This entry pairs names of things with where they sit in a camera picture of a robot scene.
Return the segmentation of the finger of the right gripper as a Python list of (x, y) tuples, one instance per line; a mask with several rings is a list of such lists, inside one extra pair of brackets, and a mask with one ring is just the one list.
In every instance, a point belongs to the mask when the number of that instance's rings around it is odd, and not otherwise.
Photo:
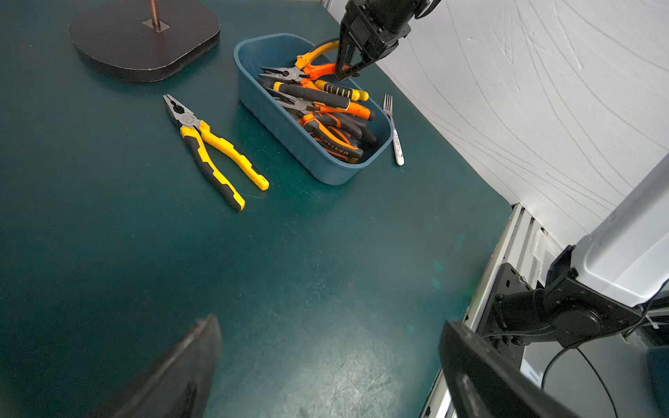
[(350, 39), (340, 39), (339, 48), (336, 57), (336, 78), (345, 80), (349, 77), (349, 69), (352, 59), (352, 41)]
[(346, 50), (343, 52), (343, 78), (357, 77), (359, 72), (387, 57), (389, 50), (371, 52)]

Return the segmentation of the black yellow striped pliers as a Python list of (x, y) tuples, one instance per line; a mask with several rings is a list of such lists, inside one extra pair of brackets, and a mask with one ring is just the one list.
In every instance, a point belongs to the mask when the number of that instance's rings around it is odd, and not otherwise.
[[(256, 80), (265, 88), (270, 87), (275, 82), (280, 82), (276, 79), (265, 78), (265, 77), (258, 77), (256, 78)], [(355, 90), (349, 87), (337, 85), (322, 80), (317, 80), (315, 83), (310, 82), (306, 85), (296, 85), (296, 86), (336, 94), (337, 96), (348, 98), (354, 102), (366, 102), (369, 100), (369, 94), (367, 92)]]

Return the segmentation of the blue storage box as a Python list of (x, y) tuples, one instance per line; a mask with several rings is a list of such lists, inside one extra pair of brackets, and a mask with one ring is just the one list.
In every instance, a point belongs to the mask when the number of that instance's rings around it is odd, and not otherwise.
[(338, 85), (326, 52), (279, 33), (240, 42), (234, 60), (240, 101), (320, 182), (341, 185), (371, 164), (393, 139), (381, 107), (347, 80)]

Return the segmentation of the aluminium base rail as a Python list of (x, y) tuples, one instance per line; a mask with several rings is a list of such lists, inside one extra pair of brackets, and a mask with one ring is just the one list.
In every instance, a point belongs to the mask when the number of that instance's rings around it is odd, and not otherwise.
[(535, 289), (542, 275), (544, 258), (553, 257), (554, 252), (545, 249), (550, 244), (552, 239), (543, 226), (525, 207), (514, 205), (463, 318), (463, 325), (477, 334), (499, 330), (493, 313), (495, 299), (502, 294)]

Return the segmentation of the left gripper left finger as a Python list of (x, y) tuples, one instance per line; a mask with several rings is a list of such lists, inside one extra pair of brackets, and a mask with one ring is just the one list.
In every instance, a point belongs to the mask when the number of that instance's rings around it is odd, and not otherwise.
[(202, 417), (223, 351), (216, 315), (199, 320), (90, 417)]

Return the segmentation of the orange long nose pliers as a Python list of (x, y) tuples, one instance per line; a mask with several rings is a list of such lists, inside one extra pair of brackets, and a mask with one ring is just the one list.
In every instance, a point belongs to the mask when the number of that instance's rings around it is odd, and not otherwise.
[(308, 64), (305, 68), (292, 67), (263, 67), (262, 77), (276, 79), (283, 83), (306, 85), (315, 82), (318, 78), (336, 73), (336, 64)]

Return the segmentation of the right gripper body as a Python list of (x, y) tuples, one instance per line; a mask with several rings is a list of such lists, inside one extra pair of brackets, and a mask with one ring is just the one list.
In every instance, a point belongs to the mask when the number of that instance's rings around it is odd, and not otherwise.
[(385, 57), (409, 32), (409, 21), (430, 15), (439, 1), (348, 1), (341, 19), (339, 57)]

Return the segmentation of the black metal glass stand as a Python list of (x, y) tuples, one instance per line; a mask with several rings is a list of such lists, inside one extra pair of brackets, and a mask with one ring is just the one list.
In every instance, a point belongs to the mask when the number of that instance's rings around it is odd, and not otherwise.
[(132, 83), (172, 77), (210, 52), (220, 34), (217, 15), (200, 1), (117, 1), (68, 25), (86, 64)]

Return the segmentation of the orange striped black pliers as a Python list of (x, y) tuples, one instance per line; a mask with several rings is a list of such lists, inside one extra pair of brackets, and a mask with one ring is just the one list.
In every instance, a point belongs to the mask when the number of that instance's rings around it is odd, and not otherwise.
[(362, 132), (354, 124), (331, 113), (308, 113), (299, 118), (298, 123), (338, 160), (356, 164), (363, 157), (359, 139)]

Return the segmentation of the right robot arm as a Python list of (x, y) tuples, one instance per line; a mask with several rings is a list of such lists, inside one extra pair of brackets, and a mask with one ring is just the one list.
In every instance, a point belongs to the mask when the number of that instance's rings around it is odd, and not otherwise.
[[(349, 1), (341, 19), (337, 75), (346, 78), (388, 57), (411, 19), (436, 1)], [(484, 337), (516, 345), (557, 341), (564, 351), (646, 320), (668, 282), (668, 159), (663, 158), (593, 232), (552, 262), (545, 287), (507, 294), (494, 288), (480, 320)]]

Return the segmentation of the silver fork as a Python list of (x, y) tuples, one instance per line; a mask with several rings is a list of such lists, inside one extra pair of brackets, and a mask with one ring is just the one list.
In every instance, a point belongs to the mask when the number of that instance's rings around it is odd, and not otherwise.
[(384, 95), (383, 111), (390, 122), (395, 163), (397, 163), (399, 167), (402, 167), (405, 164), (405, 158), (403, 154), (402, 144), (397, 132), (397, 127), (395, 126), (395, 119), (393, 115), (393, 97), (390, 94)]

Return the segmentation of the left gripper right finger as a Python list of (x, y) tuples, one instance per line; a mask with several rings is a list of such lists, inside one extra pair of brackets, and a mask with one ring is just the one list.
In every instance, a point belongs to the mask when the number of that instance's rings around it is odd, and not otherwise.
[(458, 322), (445, 322), (440, 360), (459, 417), (573, 417)]

